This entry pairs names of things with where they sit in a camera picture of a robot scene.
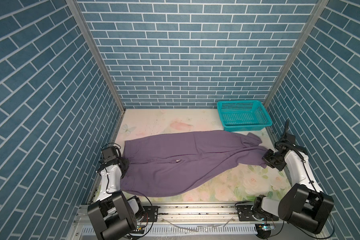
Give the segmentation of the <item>purple trousers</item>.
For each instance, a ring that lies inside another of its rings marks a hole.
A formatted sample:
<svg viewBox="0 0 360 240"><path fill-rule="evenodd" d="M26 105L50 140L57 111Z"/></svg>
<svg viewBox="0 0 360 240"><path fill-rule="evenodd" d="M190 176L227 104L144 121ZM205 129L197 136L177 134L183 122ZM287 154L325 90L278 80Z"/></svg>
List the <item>purple trousers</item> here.
<svg viewBox="0 0 360 240"><path fill-rule="evenodd" d="M265 168L268 151L254 135L222 130L162 134L125 142L129 169L121 189L147 197L172 197L195 189L239 164Z"/></svg>

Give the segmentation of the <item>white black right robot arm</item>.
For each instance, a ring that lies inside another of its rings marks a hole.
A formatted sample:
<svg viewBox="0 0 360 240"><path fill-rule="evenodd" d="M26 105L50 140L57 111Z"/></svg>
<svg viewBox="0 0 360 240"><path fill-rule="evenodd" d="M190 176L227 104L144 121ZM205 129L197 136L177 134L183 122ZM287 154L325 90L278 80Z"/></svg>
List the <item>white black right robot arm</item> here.
<svg viewBox="0 0 360 240"><path fill-rule="evenodd" d="M275 151L268 150L263 160L267 166L279 171L288 168L292 188L279 201L258 196L253 213L262 218L277 217L315 238L331 217L334 199L319 187L309 164L308 152L296 144L294 135L284 133L275 148Z"/></svg>

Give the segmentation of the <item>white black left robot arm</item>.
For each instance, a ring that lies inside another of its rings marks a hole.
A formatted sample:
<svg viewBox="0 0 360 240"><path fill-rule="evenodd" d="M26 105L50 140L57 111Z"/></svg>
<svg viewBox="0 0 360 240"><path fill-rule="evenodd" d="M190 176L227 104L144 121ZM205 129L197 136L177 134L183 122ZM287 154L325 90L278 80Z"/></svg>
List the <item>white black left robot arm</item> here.
<svg viewBox="0 0 360 240"><path fill-rule="evenodd" d="M131 234L138 229L138 219L144 214L140 199L126 199L121 190L121 179L128 167L127 159L109 157L98 169L101 192L88 206L88 216L99 240L119 240Z"/></svg>

